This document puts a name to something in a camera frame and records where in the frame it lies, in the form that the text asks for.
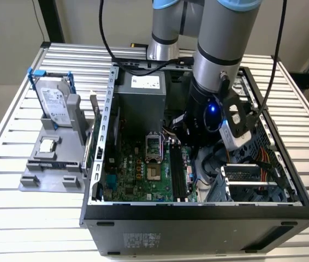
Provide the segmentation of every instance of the gray parts holder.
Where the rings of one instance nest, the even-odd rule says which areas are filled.
[[[57,127],[50,118],[41,118],[43,127],[27,161],[19,190],[83,193],[86,175],[82,170],[85,143],[90,132],[80,96],[70,94],[67,110],[72,127]]]

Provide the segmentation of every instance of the label sticker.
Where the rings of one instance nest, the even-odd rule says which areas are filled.
[[[71,125],[63,93],[54,88],[40,89],[50,118],[59,126]]]
[[[132,76],[132,88],[160,89],[159,75]]]
[[[160,233],[124,233],[124,246],[126,248],[157,248],[161,240]]]
[[[52,168],[52,164],[50,163],[40,163],[39,165],[45,168]]]

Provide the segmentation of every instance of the motherboard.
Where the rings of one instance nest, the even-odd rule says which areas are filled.
[[[105,201],[197,202],[189,149],[149,134],[122,139],[117,168],[106,176]]]

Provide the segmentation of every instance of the green circuit board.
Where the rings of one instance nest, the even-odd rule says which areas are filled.
[[[163,145],[163,160],[146,163],[145,143],[123,140],[119,157],[117,187],[112,192],[106,189],[106,201],[155,201],[172,202],[173,186],[170,173],[169,144]],[[197,201],[195,188],[187,196],[188,201]]]

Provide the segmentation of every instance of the metal chassis frame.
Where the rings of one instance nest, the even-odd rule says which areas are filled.
[[[140,68],[144,66],[145,63],[142,61],[138,61],[138,65]],[[166,69],[178,70],[178,66],[167,66]],[[249,85],[254,91],[258,104],[260,105],[263,101],[263,97],[256,86],[256,83],[253,80],[252,74],[249,69],[243,68],[244,72],[249,79]],[[107,99],[111,98],[113,95],[114,83],[118,74],[118,67],[114,64],[110,69],[110,77],[108,82],[108,90],[106,94],[106,106],[111,106],[111,100]],[[107,125],[109,113],[107,113],[107,109],[104,111],[103,119],[101,126],[102,130],[99,133],[98,138],[98,146],[103,146],[102,148],[102,156],[95,160],[93,166],[93,173],[91,177],[91,185],[86,185],[86,192],[84,195],[82,212],[80,223],[86,224],[90,229],[92,236],[93,232],[97,231],[98,226],[103,226],[104,224],[113,226],[115,225],[114,221],[147,221],[149,225],[154,223],[154,221],[187,221],[189,224],[190,221],[201,221],[201,220],[231,220],[231,219],[240,219],[240,220],[249,220],[253,219],[255,221],[266,221],[268,219],[276,219],[279,221],[279,225],[292,225],[294,228],[289,232],[283,234],[277,239],[271,241],[266,247],[261,250],[243,250],[242,252],[268,252],[273,248],[280,245],[285,240],[291,238],[297,233],[303,231],[305,228],[309,227],[309,196],[305,190],[304,185],[302,184],[299,175],[296,173],[296,169],[290,160],[290,156],[282,142],[277,128],[275,127],[269,113],[267,111],[264,112],[265,119],[269,126],[271,127],[272,135],[276,141],[277,147],[282,154],[284,161],[288,168],[290,168],[290,173],[292,175],[293,182],[296,184],[296,188],[298,190],[298,194],[301,195],[303,199],[303,206],[263,206],[263,205],[239,205],[239,206],[220,206],[220,205],[202,205],[202,206],[184,206],[184,205],[166,205],[166,204],[158,204],[156,206],[142,206],[142,205],[129,205],[129,204],[121,204],[116,203],[116,205],[95,205],[93,204],[93,199],[95,199],[95,195],[93,194],[93,186],[94,184],[98,184],[102,178],[100,175],[100,169],[102,166],[103,158],[104,158],[104,145],[105,145],[105,135],[107,134]],[[100,253],[106,255],[105,251],[100,250]]]

